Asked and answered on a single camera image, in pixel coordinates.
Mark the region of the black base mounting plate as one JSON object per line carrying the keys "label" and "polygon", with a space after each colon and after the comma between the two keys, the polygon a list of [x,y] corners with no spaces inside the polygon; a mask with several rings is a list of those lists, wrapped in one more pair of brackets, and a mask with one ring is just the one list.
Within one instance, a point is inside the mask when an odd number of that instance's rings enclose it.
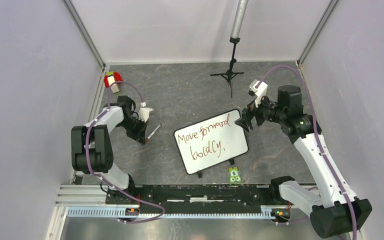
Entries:
{"label": "black base mounting plate", "polygon": [[262,206],[288,210],[292,204],[259,184],[136,185],[132,198],[100,188],[107,205],[126,205],[135,214],[257,214]]}

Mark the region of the red multicolour toy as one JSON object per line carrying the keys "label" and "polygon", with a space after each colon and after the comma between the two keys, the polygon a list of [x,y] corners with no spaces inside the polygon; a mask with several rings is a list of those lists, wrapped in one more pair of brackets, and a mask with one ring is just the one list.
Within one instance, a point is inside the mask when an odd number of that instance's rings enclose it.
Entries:
{"label": "red multicolour toy", "polygon": [[119,83],[123,81],[122,76],[118,72],[109,71],[104,77],[104,85],[107,89],[110,89],[113,94],[118,95],[120,93]]}

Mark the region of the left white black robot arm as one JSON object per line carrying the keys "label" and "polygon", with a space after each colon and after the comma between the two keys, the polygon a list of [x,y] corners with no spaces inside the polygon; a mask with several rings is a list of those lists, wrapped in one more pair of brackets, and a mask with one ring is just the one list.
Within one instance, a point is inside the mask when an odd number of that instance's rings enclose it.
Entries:
{"label": "left white black robot arm", "polygon": [[137,190],[133,178],[114,163],[110,133],[115,128],[124,128],[126,136],[141,145],[146,143],[146,128],[153,108],[145,102],[136,103],[122,95],[116,102],[105,106],[102,112],[84,125],[71,129],[71,165],[76,172],[97,177],[125,204],[133,203]]}

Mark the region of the aluminium frame rail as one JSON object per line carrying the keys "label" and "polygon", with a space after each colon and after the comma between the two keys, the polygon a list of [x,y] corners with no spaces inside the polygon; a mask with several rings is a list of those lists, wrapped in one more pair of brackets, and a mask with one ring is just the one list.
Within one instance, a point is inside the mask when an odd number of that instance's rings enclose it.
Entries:
{"label": "aluminium frame rail", "polygon": [[314,184],[62,185],[45,238],[352,239],[350,211]]}

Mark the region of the white whiteboard black frame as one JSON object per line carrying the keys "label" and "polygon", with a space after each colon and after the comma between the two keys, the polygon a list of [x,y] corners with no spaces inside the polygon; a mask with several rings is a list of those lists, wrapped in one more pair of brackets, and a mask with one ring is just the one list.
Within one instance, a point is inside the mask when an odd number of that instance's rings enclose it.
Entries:
{"label": "white whiteboard black frame", "polygon": [[249,151],[245,130],[235,124],[240,117],[238,109],[231,109],[173,132],[177,150],[188,175]]}

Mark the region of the green toy block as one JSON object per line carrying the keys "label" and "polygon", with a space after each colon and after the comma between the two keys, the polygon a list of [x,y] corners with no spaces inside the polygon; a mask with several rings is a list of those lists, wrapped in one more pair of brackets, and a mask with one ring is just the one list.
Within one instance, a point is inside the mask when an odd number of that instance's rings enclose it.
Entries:
{"label": "green toy block", "polygon": [[227,174],[228,174],[230,185],[242,184],[241,172],[236,166],[235,167],[229,167]]}

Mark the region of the white marker red cap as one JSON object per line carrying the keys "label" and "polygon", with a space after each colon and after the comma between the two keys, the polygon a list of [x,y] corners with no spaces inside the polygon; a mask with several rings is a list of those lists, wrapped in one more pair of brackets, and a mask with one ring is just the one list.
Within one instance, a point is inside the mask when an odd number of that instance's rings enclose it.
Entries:
{"label": "white marker red cap", "polygon": [[157,132],[157,130],[162,126],[162,124],[160,123],[159,125],[156,126],[156,128],[145,138],[145,143],[147,143],[152,137],[153,135]]}

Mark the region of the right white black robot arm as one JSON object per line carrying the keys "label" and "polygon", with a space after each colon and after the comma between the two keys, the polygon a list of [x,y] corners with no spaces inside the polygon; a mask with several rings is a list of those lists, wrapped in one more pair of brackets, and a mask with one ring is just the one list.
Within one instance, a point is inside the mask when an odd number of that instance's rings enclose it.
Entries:
{"label": "right white black robot arm", "polygon": [[236,125],[245,131],[264,122],[280,125],[281,131],[303,157],[315,181],[318,193],[300,185],[293,177],[273,178],[269,184],[269,199],[275,204],[291,203],[307,215],[315,233],[323,239],[351,233],[362,228],[372,212],[368,199],[359,198],[346,183],[328,151],[322,131],[310,114],[304,112],[301,89],[283,85],[277,90],[277,100],[266,95],[268,86],[253,83],[253,97],[241,112]]}

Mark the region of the grey cylinder on stand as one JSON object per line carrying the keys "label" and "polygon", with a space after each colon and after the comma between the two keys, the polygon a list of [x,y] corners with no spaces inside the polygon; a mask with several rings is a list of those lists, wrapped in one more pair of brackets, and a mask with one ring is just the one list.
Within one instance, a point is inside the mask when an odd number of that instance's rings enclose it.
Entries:
{"label": "grey cylinder on stand", "polygon": [[248,0],[239,0],[238,1],[236,13],[235,13],[235,18],[233,21],[233,26],[232,26],[232,30],[231,30],[231,34],[230,34],[230,40],[229,41],[231,43],[236,44],[240,41],[239,34],[240,34],[243,20],[245,17],[248,2],[249,2]]}

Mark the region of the black tripod stand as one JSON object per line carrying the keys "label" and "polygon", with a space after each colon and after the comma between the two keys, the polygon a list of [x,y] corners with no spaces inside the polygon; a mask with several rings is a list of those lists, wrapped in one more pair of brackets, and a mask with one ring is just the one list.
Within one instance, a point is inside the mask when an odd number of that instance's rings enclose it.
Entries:
{"label": "black tripod stand", "polygon": [[231,59],[230,59],[230,62],[229,62],[228,70],[226,72],[224,72],[224,73],[213,73],[213,74],[210,74],[211,77],[221,76],[221,77],[223,77],[226,80],[226,82],[229,85],[230,97],[231,98],[233,97],[232,79],[234,77],[236,77],[237,75],[243,75],[244,74],[244,72],[234,72],[233,71],[234,65],[237,62],[237,59],[235,58],[236,48],[237,48],[237,44],[240,42],[240,40],[241,39],[239,37],[237,37],[237,38],[231,37],[230,40],[229,40],[233,44],[233,49],[232,49],[232,54],[231,54]]}

